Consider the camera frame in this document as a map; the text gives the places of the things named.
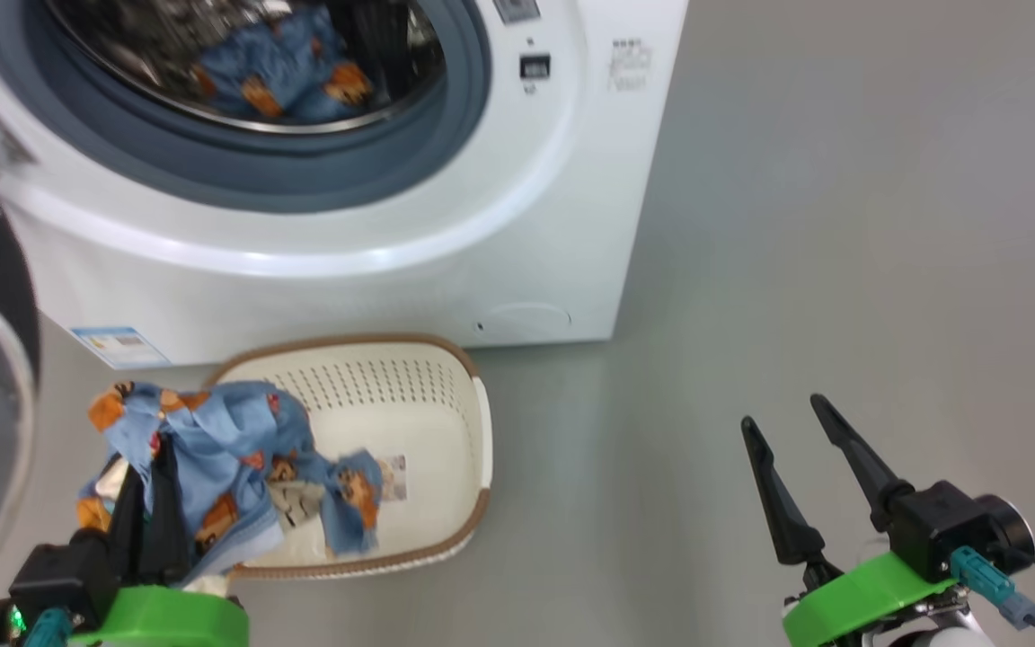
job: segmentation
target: front-loading washer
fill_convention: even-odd
[[[279,127],[155,97],[51,5],[0,0],[0,204],[41,311],[115,367],[612,335],[686,0],[416,0],[440,65]]]

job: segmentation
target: label inside basket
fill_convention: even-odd
[[[378,459],[382,467],[382,503],[393,503],[410,499],[410,489],[406,478],[406,455],[383,455]]]

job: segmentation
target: gray rubber seal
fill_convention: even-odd
[[[269,135],[178,114],[99,69],[41,0],[0,0],[0,75],[54,133],[149,187],[219,208],[353,208],[439,171],[485,111],[492,70],[476,4],[418,4],[442,41],[445,77],[396,118],[348,133]]]

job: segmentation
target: clothing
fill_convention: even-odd
[[[126,464],[143,480],[147,514],[154,510],[151,465],[169,437],[177,464],[181,525],[193,539],[186,582],[216,575],[283,540],[287,511],[271,488],[303,483],[314,507],[299,500],[299,521],[323,524],[334,554],[377,545],[382,472],[368,452],[331,462],[314,446],[298,400],[268,382],[230,382],[178,393],[143,382],[98,396],[91,421],[106,435],[111,459],[79,496],[79,523],[108,529]]]
[[[372,93],[325,7],[235,30],[202,53],[194,73],[211,107],[243,118],[333,121],[357,114]]]

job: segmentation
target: basket rim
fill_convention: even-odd
[[[262,359],[263,357],[270,357],[274,355],[284,355],[288,352],[297,352],[299,350],[313,350],[317,348],[329,348],[337,347],[338,345],[358,345],[358,344],[428,344],[435,345],[440,349],[449,353],[449,355],[455,356],[457,361],[463,364],[466,369],[466,373],[469,374],[471,378],[477,378],[477,365],[473,363],[473,360],[469,357],[469,353],[465,349],[461,348],[459,345],[451,343],[451,341],[437,335],[426,335],[420,334],[420,332],[413,332],[413,334],[407,334],[407,332],[390,332],[390,334],[365,334],[365,335],[339,335],[333,337],[317,337],[312,340],[299,341],[299,343],[290,344],[276,344],[271,345],[271,347],[264,347],[256,350],[250,350],[241,353],[241,355],[235,355],[231,357],[217,369],[214,369],[214,373],[210,374],[210,377],[206,378],[205,382],[202,382],[202,388],[208,388],[214,384],[217,384],[218,380],[226,377],[227,373],[232,372],[237,369],[238,365],[245,364],[247,361],[255,359]]]
[[[303,340],[300,343],[291,344],[277,344],[271,345],[271,347],[261,348],[258,350],[252,350],[248,352],[243,352],[241,355],[231,357],[226,361],[225,364],[218,365],[214,369],[214,373],[210,374],[209,378],[206,378],[202,388],[208,388],[210,385],[217,384],[218,380],[226,377],[227,373],[231,370],[238,367],[238,365],[245,364],[247,361],[255,359],[262,359],[263,357],[270,357],[274,355],[284,355],[288,352],[297,352],[300,350],[313,350],[317,348],[329,348],[337,347],[337,345],[357,345],[357,344],[427,344],[434,345],[434,347],[445,350],[449,355],[455,356],[457,361],[463,364],[466,369],[466,373],[469,378],[473,381],[480,381],[480,376],[478,376],[477,365],[473,364],[473,360],[469,357],[469,353],[465,352],[465,349],[461,348],[459,345],[451,343],[446,339],[437,335],[426,335],[419,334],[419,332],[403,332],[403,334],[364,334],[364,335],[341,335],[332,337],[317,337],[312,340]],[[481,433],[489,433],[487,430],[481,430]],[[423,560],[431,560],[431,558],[439,557],[444,553],[449,552],[449,550],[456,548],[471,536],[473,532],[476,531],[477,525],[480,524],[481,517],[485,516],[485,508],[490,504],[490,488],[482,487],[478,489],[477,501],[473,504],[473,510],[467,517],[465,523],[457,528],[457,531],[446,537],[442,541],[437,541],[433,546],[426,546],[423,549],[407,550],[405,553],[397,553],[395,555],[387,555],[385,557],[375,557],[371,560],[357,560],[354,562],[339,562],[339,564],[325,564],[316,566],[245,566],[242,564],[235,565],[233,570],[230,570],[228,577],[233,581],[235,578],[243,579],[316,579],[316,578],[329,578],[338,577],[345,575],[360,575],[366,572],[366,570],[380,570],[383,568],[394,568],[394,566],[404,566],[411,564],[411,562],[420,562]]]

